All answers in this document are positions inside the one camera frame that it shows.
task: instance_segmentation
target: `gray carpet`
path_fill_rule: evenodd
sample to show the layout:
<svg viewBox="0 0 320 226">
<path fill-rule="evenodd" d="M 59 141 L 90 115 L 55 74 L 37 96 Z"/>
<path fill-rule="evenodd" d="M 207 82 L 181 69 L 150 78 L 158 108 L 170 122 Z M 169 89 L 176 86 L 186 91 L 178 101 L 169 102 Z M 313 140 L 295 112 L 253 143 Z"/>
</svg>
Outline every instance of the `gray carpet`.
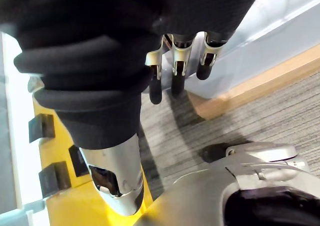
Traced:
<svg viewBox="0 0 320 226">
<path fill-rule="evenodd" d="M 203 149 L 220 143 L 273 141 L 296 146 L 320 176 L 320 72 L 213 120 L 197 116 L 185 94 L 142 96 L 141 161 L 152 196 L 179 177 L 206 168 Z"/>
</svg>

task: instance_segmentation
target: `black fingertip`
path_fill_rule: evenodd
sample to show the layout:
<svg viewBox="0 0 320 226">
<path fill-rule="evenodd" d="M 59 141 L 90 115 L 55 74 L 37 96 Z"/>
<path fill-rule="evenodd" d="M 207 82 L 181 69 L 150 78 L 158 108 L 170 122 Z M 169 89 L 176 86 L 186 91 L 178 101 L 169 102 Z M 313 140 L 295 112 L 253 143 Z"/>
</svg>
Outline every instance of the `black fingertip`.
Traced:
<svg viewBox="0 0 320 226">
<path fill-rule="evenodd" d="M 158 105 L 162 100 L 162 87 L 161 87 L 161 79 L 153 78 L 149 85 L 149 96 L 150 101 L 154 105 Z"/>
<path fill-rule="evenodd" d="M 185 89 L 185 76 L 181 74 L 172 75 L 171 94 L 175 99 L 178 99 Z"/>
</svg>

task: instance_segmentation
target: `yellow base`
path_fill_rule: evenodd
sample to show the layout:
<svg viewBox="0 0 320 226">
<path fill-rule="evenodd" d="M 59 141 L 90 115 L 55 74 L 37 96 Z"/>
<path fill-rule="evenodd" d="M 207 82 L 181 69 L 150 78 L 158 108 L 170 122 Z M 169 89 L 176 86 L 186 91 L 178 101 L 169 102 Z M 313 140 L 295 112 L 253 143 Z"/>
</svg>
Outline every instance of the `yellow base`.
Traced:
<svg viewBox="0 0 320 226">
<path fill-rule="evenodd" d="M 69 148 L 74 144 L 57 114 L 40 106 L 33 99 L 34 114 L 51 114 L 54 118 L 55 138 L 39 143 L 41 166 L 66 161 L 71 181 L 70 189 L 46 200 L 51 226 L 132 226 L 152 204 L 152 196 L 143 174 L 144 198 L 140 210 L 133 216 L 115 213 L 94 188 L 90 175 L 76 177 Z"/>
</svg>

